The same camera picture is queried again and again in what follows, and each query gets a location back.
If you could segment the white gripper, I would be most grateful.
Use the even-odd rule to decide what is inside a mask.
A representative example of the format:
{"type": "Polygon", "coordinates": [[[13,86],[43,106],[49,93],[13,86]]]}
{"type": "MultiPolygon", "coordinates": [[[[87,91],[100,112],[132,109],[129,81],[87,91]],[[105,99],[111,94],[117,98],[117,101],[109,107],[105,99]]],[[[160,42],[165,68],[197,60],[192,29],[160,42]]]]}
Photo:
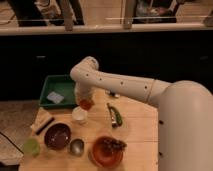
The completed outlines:
{"type": "Polygon", "coordinates": [[[76,98],[76,103],[78,105],[81,100],[88,100],[92,103],[92,106],[93,106],[94,105],[93,88],[88,85],[77,83],[75,85],[75,98],[76,98]]]}

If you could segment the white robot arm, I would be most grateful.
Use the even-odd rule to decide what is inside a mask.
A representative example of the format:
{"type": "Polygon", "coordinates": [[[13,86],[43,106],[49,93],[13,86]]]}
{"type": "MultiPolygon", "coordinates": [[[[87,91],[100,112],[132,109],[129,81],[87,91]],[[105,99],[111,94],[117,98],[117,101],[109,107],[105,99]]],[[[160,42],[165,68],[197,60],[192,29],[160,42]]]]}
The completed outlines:
{"type": "Polygon", "coordinates": [[[158,112],[158,171],[213,171],[213,93],[200,83],[110,74],[88,56],[70,71],[78,100],[94,87],[147,103],[158,112]]]}

